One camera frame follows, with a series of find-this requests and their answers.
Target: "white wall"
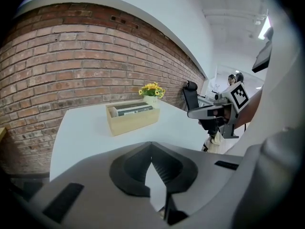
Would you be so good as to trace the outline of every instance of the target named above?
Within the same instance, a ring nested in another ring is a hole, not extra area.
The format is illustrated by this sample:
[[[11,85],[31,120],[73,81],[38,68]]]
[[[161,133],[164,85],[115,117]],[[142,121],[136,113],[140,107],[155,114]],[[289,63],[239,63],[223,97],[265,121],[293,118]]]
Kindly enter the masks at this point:
[[[218,65],[237,69],[244,73],[253,75],[261,80],[265,80],[267,69],[258,73],[252,71],[252,67],[256,61],[256,57],[248,56],[246,54],[234,52],[233,50],[216,49],[213,57]]]
[[[172,39],[207,78],[213,74],[213,40],[200,0],[25,0],[18,14],[60,2],[97,3],[133,14]]]

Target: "white ceiling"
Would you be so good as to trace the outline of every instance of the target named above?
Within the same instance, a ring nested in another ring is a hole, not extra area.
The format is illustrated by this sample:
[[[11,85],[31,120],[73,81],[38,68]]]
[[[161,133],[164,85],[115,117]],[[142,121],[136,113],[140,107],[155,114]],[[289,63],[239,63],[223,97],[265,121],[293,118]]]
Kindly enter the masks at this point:
[[[254,63],[256,56],[266,43],[258,39],[268,14],[266,0],[200,1],[203,14],[211,26],[214,51],[221,50],[232,55],[248,57],[249,61]],[[252,73],[252,66],[252,64],[245,66],[247,69],[244,71]],[[260,73],[258,77],[264,79],[265,72]]]

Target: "black slot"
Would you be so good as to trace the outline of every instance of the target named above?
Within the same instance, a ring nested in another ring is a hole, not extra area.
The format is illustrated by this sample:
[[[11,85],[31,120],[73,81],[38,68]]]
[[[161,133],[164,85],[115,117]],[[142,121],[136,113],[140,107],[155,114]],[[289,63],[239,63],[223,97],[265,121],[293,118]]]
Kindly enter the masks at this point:
[[[238,164],[233,164],[233,163],[229,163],[229,162],[225,162],[225,161],[217,161],[215,163],[215,165],[221,166],[221,167],[224,167],[224,168],[228,168],[228,169],[231,169],[231,170],[237,170],[237,168],[238,168]]]
[[[43,214],[50,219],[61,223],[73,203],[83,190],[84,186],[78,183],[70,183],[60,194],[45,208]]]

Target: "white table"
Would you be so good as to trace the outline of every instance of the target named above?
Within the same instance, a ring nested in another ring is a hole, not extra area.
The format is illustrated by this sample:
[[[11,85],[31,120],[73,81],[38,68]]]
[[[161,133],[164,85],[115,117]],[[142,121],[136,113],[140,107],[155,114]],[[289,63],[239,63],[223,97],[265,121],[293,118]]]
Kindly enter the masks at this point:
[[[111,135],[105,106],[99,104],[66,112],[53,147],[50,181],[84,158],[135,143],[156,141],[202,149],[207,131],[198,120],[188,118],[185,111],[170,104],[159,100],[158,122],[118,136]],[[159,210],[165,200],[165,185],[152,165],[147,177],[145,184],[151,188],[151,198],[155,199],[151,202]]]

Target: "flower pot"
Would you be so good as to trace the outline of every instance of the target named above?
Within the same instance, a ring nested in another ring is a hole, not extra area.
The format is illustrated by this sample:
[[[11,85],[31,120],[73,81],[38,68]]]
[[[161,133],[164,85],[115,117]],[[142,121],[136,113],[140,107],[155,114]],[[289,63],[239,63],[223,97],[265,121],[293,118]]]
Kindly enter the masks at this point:
[[[158,108],[158,97],[157,96],[144,96],[144,102],[150,104],[153,108]]]

